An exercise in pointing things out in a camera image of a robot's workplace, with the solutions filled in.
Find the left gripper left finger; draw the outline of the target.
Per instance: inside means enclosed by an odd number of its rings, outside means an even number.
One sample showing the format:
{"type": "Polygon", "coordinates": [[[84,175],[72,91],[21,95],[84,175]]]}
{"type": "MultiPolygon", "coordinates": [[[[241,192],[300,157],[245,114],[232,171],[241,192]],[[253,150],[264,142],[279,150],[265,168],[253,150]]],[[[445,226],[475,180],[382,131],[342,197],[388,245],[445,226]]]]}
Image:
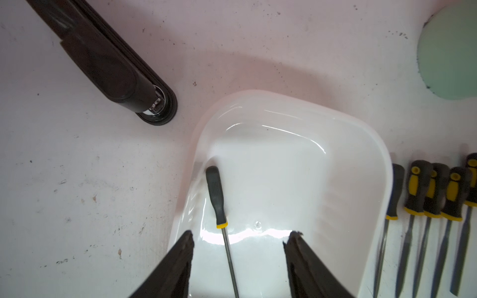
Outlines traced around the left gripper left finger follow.
{"type": "Polygon", "coordinates": [[[187,230],[130,297],[187,298],[194,246],[193,234],[187,230]]]}

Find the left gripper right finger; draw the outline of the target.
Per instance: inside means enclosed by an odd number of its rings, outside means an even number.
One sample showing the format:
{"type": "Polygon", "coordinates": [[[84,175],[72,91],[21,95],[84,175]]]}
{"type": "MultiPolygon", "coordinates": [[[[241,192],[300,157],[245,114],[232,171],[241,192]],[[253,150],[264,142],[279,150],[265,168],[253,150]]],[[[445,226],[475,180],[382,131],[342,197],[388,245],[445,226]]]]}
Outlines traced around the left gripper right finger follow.
{"type": "Polygon", "coordinates": [[[303,239],[301,232],[292,231],[283,243],[293,298],[351,298],[348,290],[335,278],[326,265],[303,239]]]}

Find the file tool four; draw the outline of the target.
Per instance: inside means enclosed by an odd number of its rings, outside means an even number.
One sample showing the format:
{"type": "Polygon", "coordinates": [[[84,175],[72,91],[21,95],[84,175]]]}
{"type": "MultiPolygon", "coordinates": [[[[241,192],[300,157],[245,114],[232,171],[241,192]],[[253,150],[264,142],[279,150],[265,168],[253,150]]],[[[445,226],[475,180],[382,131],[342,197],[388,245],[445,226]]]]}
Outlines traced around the file tool four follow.
{"type": "Polygon", "coordinates": [[[396,163],[393,164],[393,185],[391,190],[390,201],[388,204],[388,209],[386,212],[383,235],[381,237],[381,243],[379,246],[378,258],[376,261],[375,279],[373,284],[374,298],[378,297],[379,289],[380,289],[381,273],[382,273],[384,256],[386,251],[386,241],[387,241],[387,234],[388,234],[388,228],[389,228],[389,221],[398,220],[397,206],[398,206],[398,201],[402,194],[402,186],[404,183],[404,173],[405,173],[405,170],[403,166],[396,163]]]}

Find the file tool three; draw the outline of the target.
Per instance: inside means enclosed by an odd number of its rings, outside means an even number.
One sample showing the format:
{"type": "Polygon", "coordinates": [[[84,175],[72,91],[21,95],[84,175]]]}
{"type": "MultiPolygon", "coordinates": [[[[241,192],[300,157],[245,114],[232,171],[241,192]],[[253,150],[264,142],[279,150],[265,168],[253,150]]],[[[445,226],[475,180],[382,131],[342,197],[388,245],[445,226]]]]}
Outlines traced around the file tool three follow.
{"type": "Polygon", "coordinates": [[[421,283],[422,270],[426,259],[427,244],[432,219],[441,218],[441,210],[445,202],[445,192],[450,178],[450,169],[443,163],[433,163],[431,181],[424,200],[424,215],[426,216],[426,226],[420,246],[419,256],[414,274],[412,288],[412,298],[416,298],[421,283]]]}

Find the file tool one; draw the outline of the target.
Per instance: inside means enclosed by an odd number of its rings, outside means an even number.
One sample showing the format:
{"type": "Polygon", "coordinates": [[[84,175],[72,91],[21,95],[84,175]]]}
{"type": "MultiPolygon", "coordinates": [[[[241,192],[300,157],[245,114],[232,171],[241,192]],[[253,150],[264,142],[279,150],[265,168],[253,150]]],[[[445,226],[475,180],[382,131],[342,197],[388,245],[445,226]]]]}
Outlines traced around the file tool one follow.
{"type": "Polygon", "coordinates": [[[438,253],[436,268],[432,280],[432,298],[436,298],[438,295],[443,269],[447,259],[452,223],[463,220],[462,206],[469,195],[472,178],[472,171],[467,167],[457,166],[450,170],[450,180],[445,194],[445,205],[442,209],[442,216],[447,219],[447,225],[438,253]]]}

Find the white plastic storage box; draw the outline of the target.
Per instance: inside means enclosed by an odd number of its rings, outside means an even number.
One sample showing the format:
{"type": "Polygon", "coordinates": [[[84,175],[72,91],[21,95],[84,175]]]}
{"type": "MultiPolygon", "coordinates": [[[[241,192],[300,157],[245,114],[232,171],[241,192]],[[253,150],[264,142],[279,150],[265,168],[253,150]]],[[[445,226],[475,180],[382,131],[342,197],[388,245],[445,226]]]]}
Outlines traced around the white plastic storage box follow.
{"type": "Polygon", "coordinates": [[[366,287],[393,170],[380,136],[342,112],[269,91],[228,95],[198,122],[170,245],[195,243],[189,296],[234,296],[206,169],[217,166],[242,298],[288,298],[283,243],[292,231],[353,296],[366,287]]]}

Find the file tool six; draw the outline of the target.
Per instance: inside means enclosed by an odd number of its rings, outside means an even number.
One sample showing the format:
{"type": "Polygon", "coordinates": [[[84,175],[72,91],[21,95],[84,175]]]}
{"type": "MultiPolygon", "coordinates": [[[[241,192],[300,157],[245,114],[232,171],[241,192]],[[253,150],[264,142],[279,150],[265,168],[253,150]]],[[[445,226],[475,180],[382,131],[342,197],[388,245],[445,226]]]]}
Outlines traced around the file tool six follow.
{"type": "Polygon", "coordinates": [[[466,218],[462,227],[460,243],[457,250],[457,259],[455,261],[450,292],[458,296],[460,291],[461,280],[463,276],[463,268],[465,266],[465,258],[467,255],[468,242],[471,231],[471,219],[473,207],[477,206],[477,154],[471,153],[466,157],[466,167],[472,173],[469,194],[464,202],[468,206],[466,218]]]}

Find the green pen cup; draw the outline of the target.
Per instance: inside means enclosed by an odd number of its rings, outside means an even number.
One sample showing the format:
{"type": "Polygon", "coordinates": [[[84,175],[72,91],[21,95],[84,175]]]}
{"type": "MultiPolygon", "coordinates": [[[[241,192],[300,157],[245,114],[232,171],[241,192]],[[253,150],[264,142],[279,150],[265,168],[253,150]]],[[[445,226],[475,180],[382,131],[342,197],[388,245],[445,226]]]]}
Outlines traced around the green pen cup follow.
{"type": "Polygon", "coordinates": [[[436,96],[477,96],[477,2],[457,1],[425,23],[417,46],[421,78],[436,96]]]}

